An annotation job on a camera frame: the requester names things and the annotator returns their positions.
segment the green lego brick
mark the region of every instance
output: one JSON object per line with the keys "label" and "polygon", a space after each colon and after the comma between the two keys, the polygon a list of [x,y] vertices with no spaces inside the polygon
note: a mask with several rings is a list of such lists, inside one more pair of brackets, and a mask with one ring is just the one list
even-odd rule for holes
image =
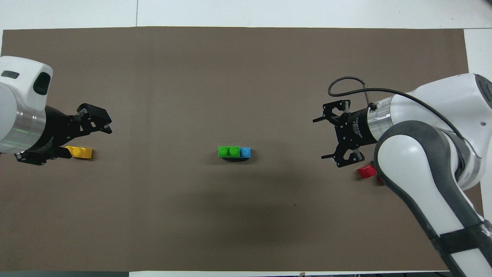
{"label": "green lego brick", "polygon": [[220,158],[239,158],[239,146],[219,146],[218,156]]}

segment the yellow lego brick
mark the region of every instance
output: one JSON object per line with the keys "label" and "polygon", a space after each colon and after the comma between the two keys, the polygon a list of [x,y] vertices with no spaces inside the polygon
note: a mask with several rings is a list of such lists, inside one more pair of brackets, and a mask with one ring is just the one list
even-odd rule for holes
{"label": "yellow lego brick", "polygon": [[72,157],[74,158],[90,159],[92,157],[91,148],[68,146],[68,145],[65,146],[65,148],[67,148],[68,151],[70,151],[70,154],[72,154]]}

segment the black strap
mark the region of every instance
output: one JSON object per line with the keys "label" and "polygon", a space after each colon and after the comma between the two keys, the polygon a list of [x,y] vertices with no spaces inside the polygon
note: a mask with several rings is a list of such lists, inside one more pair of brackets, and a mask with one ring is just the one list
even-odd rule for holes
{"label": "black strap", "polygon": [[430,240],[439,255],[492,247],[492,225],[487,220]]}

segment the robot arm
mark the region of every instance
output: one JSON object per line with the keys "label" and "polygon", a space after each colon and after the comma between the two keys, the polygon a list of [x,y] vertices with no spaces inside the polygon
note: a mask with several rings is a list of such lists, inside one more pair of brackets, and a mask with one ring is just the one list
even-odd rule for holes
{"label": "robot arm", "polygon": [[24,58],[0,57],[0,153],[22,163],[44,165],[48,159],[71,158],[61,147],[70,140],[101,131],[110,134],[105,109],[82,104],[75,115],[46,105],[53,70]]}
{"label": "robot arm", "polygon": [[[492,135],[492,83],[475,74],[435,81],[356,112],[350,101],[323,105],[313,122],[335,126],[338,167],[364,160],[359,147],[376,145],[375,165],[383,182],[411,209],[454,276],[492,276],[491,224],[476,211],[462,189],[482,177]],[[342,111],[336,115],[333,110]],[[344,154],[352,150],[348,159]]]}

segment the white floor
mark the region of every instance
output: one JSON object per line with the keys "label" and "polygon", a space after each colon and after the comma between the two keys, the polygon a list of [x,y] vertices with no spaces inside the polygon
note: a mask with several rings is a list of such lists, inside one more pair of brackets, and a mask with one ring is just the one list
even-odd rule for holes
{"label": "white floor", "polygon": [[[0,40],[3,30],[10,29],[135,26],[465,29],[469,71],[492,80],[492,4],[486,0],[0,1]],[[488,158],[492,161],[492,147]],[[492,170],[488,170],[482,179],[482,198],[485,218],[491,219]],[[187,277],[241,277],[300,275],[301,272],[130,273],[132,277],[177,274]]]}

